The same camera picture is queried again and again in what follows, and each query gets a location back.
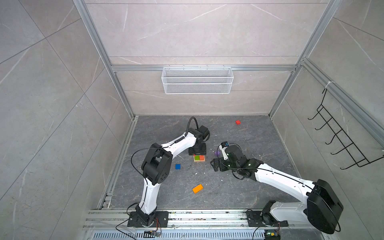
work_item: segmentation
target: white wire basket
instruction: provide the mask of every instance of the white wire basket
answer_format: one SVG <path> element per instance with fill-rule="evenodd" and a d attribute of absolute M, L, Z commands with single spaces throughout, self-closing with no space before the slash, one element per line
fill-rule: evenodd
<path fill-rule="evenodd" d="M 214 94 L 231 91 L 230 67 L 165 67 L 161 75 L 166 94 Z"/>

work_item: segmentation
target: robotic arm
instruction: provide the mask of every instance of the robotic arm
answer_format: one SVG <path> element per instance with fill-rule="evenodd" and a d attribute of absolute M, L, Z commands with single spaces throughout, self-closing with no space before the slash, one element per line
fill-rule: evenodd
<path fill-rule="evenodd" d="M 196 128 L 189 128 L 191 120 L 196 122 Z M 210 133 L 205 126 L 198 126 L 194 117 L 189 119 L 186 131 L 178 138 L 165 143 L 151 145 L 141 169 L 143 170 L 144 189 L 136 212 L 146 226 L 150 226 L 155 218 L 156 199 L 161 183 L 168 177 L 172 159 L 182 151 L 188 149 L 189 155 L 205 155 L 207 147 L 205 141 Z"/>
<path fill-rule="evenodd" d="M 322 232 L 334 233 L 343 205 L 327 182 L 321 179 L 317 182 L 304 180 L 276 170 L 260 160 L 247 159 L 240 147 L 230 146 L 228 142 L 221 143 L 219 148 L 223 157 L 211 161 L 215 171 L 232 170 L 233 175 L 237 172 L 243 176 L 242 179 L 250 178 L 269 184 L 300 201 L 269 201 L 262 211 L 262 219 L 266 225 L 272 226 L 284 220 L 309 221 Z"/>

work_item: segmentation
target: wall tile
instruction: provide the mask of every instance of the wall tile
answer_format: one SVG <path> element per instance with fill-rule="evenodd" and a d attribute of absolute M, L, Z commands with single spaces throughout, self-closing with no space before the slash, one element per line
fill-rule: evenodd
<path fill-rule="evenodd" d="M 174 4 L 215 4 L 215 3 L 328 3 L 327 0 L 85 0 L 86 3 L 174 3 Z"/>
<path fill-rule="evenodd" d="M 112 64 L 296 64 L 299 56 L 261 57 L 110 57 Z"/>
<path fill-rule="evenodd" d="M 51 239 L 79 239 L 89 210 L 97 208 L 103 187 L 116 160 L 120 144 L 109 128 L 105 130 L 91 160 L 71 195 Z"/>
<path fill-rule="evenodd" d="M 0 200 L 1 239 L 49 239 L 106 128 L 83 95 Z"/>
<path fill-rule="evenodd" d="M 280 91 L 233 91 L 230 94 L 165 94 L 125 91 L 135 114 L 268 114 Z"/>
<path fill-rule="evenodd" d="M 326 4 L 87 6 L 110 56 L 205 57 L 298 56 Z"/>
<path fill-rule="evenodd" d="M 72 0 L 20 0 L 44 36 L 80 18 Z"/>
<path fill-rule="evenodd" d="M 316 127 L 319 128 L 324 124 L 324 120 L 319 116 L 312 121 L 308 120 L 308 118 L 312 118 L 316 114 L 316 108 L 323 98 L 323 89 L 324 87 L 307 71 L 303 71 L 292 85 L 286 100 L 314 140 L 330 170 L 372 237 L 381 239 L 384 228 L 380 224 L 383 221 L 383 216 L 379 213 L 384 212 L 381 195 L 384 192 L 384 186 L 382 185 L 384 181 L 382 175 L 384 159 L 364 167 L 354 166 L 346 170 L 340 169 L 340 167 L 345 168 L 353 164 L 353 160 L 345 150 L 337 155 L 331 155 L 331 152 L 334 153 L 342 149 L 341 143 L 334 139 L 330 145 L 325 144 L 325 142 L 330 142 L 333 137 L 331 129 L 324 127 L 321 130 L 315 130 Z M 380 144 L 332 95 L 326 94 L 323 105 L 368 159 L 374 160 L 382 157 L 383 153 Z M 355 147 L 351 146 L 348 149 L 357 160 L 363 159 Z"/>
<path fill-rule="evenodd" d="M 0 2 L 0 63 L 44 38 L 18 0 Z"/>
<path fill-rule="evenodd" d="M 72 23 L 49 38 L 65 66 L 85 92 L 104 68 L 103 62 L 82 20 Z"/>
<path fill-rule="evenodd" d="M 285 100 L 274 115 L 273 122 L 301 177 L 313 181 L 327 181 L 343 204 L 344 210 L 339 219 L 342 231 L 335 233 L 336 236 L 339 239 L 372 239 L 330 171 L 329 165 Z"/>
<path fill-rule="evenodd" d="M 120 101 L 108 124 L 108 127 L 111 129 L 119 143 L 122 143 L 130 121 L 131 119 L 129 118 L 127 110 L 125 109 L 124 104 Z"/>
<path fill-rule="evenodd" d="M 163 91 L 161 71 L 118 72 L 126 91 Z M 231 91 L 281 90 L 288 71 L 234 71 Z"/>
<path fill-rule="evenodd" d="M 383 11 L 382 0 L 344 0 L 335 18 L 384 39 Z"/>
<path fill-rule="evenodd" d="M 383 40 L 332 19 L 310 59 L 384 125 L 383 55 Z"/>
<path fill-rule="evenodd" d="M 85 94 L 108 124 L 119 104 L 120 97 L 107 70 L 104 69 L 100 73 Z"/>
<path fill-rule="evenodd" d="M 46 40 L 0 64 L 0 197 L 82 94 Z"/>

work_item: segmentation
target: white zip tie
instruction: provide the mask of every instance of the white zip tie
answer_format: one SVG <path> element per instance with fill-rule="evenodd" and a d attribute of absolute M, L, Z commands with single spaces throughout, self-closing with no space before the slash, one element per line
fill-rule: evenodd
<path fill-rule="evenodd" d="M 327 85 L 325 85 L 325 88 L 327 88 L 330 83 L 335 83 L 335 82 L 328 81 Z"/>

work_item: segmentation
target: black metal hook rack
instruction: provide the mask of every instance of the black metal hook rack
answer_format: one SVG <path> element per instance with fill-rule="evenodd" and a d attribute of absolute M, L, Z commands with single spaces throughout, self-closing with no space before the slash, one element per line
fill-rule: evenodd
<path fill-rule="evenodd" d="M 332 143 L 332 141 L 333 141 L 333 139 L 335 139 L 335 137 L 339 140 L 339 142 L 342 144 L 342 146 L 343 146 L 343 148 L 341 149 L 341 150 L 339 150 L 337 153 L 331 153 L 332 155 L 336 155 L 336 154 L 338 154 L 339 152 L 341 152 L 341 151 L 343 151 L 343 150 L 346 150 L 347 152 L 348 152 L 348 154 L 350 155 L 350 157 L 353 159 L 353 161 L 355 162 L 354 164 L 352 164 L 352 165 L 350 165 L 349 167 L 346 167 L 346 168 L 340 168 L 340 169 L 342 169 L 342 170 L 345 170 L 345 169 L 348 169 L 348 168 L 350 168 L 350 167 L 352 167 L 352 166 L 354 166 L 354 165 L 357 165 L 358 167 L 363 167 L 363 166 L 365 166 L 365 165 L 367 165 L 367 164 L 371 164 L 371 163 L 373 163 L 373 162 L 375 162 L 375 161 L 377 161 L 377 160 L 380 160 L 380 159 L 382 159 L 382 158 L 384 158 L 384 155 L 382 156 L 382 157 L 380 157 L 380 158 L 378 158 L 378 159 L 375 159 L 375 160 L 373 160 L 373 161 L 369 161 L 368 159 L 367 159 L 367 157 L 360 151 L 360 149 L 356 146 L 356 144 L 352 141 L 352 139 L 348 136 L 348 134 L 344 131 L 344 129 L 340 126 L 340 124 L 336 121 L 336 119 L 334 119 L 333 118 L 333 116 L 328 112 L 328 110 L 324 107 L 324 105 L 323 105 L 323 101 L 324 101 L 324 98 L 325 98 L 325 94 L 327 93 L 327 89 L 325 88 L 324 90 L 323 90 L 323 92 L 322 92 L 324 95 L 323 95 L 323 99 L 321 100 L 321 104 L 320 104 L 320 106 L 316 109 L 316 111 L 317 111 L 317 113 L 316 113 L 316 115 L 315 116 L 313 116 L 313 118 L 311 118 L 311 119 L 309 119 L 308 118 L 308 120 L 312 120 L 312 119 L 314 119 L 317 115 L 320 115 L 321 117 L 322 117 L 322 119 L 325 121 L 325 123 L 324 123 L 324 125 L 322 125 L 321 126 L 321 128 L 319 128 L 319 129 L 317 129 L 317 128 L 315 128 L 315 130 L 320 130 L 320 129 L 322 129 L 325 125 L 328 125 L 328 127 L 332 130 L 332 132 L 333 132 L 333 138 L 331 139 L 331 141 L 330 142 L 326 142 L 325 144 L 327 144 L 327 145 L 329 145 L 329 144 L 331 144 Z M 329 116 L 331 117 L 330 119 L 328 119 L 328 120 L 326 120 L 325 118 L 324 118 L 324 116 L 320 113 L 320 111 L 322 111 L 322 110 L 325 110 L 328 114 L 329 114 Z M 332 127 L 331 127 L 331 125 L 329 124 L 329 121 L 331 121 L 331 120 L 334 120 L 334 122 L 337 124 L 337 126 L 339 126 L 339 128 L 340 128 L 340 130 L 339 131 L 335 131 Z M 351 141 L 351 143 L 350 144 L 348 144 L 348 145 L 345 145 L 343 142 L 342 142 L 342 140 L 339 138 L 339 136 L 338 136 L 338 134 L 339 133 L 341 133 L 341 132 L 343 132 L 347 137 L 348 137 L 348 139 Z M 350 147 L 350 146 L 355 146 L 356 147 L 356 149 L 360 152 L 360 154 L 363 156 L 363 159 L 361 159 L 361 160 L 356 160 L 353 156 L 352 156 L 352 154 L 350 153 L 350 151 L 348 150 L 348 147 Z"/>

